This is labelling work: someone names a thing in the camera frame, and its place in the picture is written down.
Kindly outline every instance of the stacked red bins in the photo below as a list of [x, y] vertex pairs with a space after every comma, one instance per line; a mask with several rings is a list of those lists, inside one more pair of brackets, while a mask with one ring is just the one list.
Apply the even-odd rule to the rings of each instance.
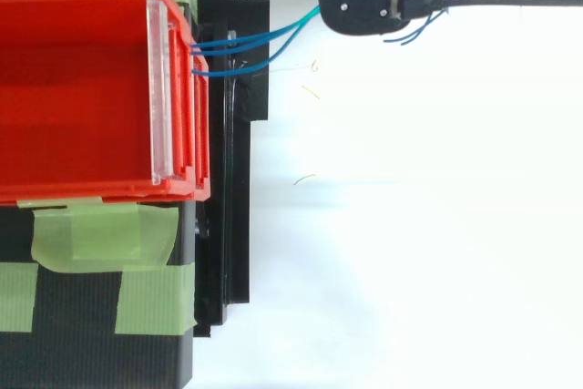
[[0, 0], [0, 202], [210, 195], [208, 70], [174, 0]]

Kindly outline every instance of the white surface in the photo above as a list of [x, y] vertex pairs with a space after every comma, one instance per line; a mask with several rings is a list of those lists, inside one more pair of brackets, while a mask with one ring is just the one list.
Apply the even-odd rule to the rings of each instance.
[[581, 20], [459, 10], [408, 47], [314, 20], [252, 130], [252, 303], [191, 387], [583, 387]]

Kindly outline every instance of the red plastic bin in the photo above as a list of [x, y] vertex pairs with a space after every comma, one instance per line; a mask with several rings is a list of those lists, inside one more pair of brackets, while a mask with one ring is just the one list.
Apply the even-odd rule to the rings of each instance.
[[174, 0], [0, 0], [0, 203], [210, 196], [208, 71]]

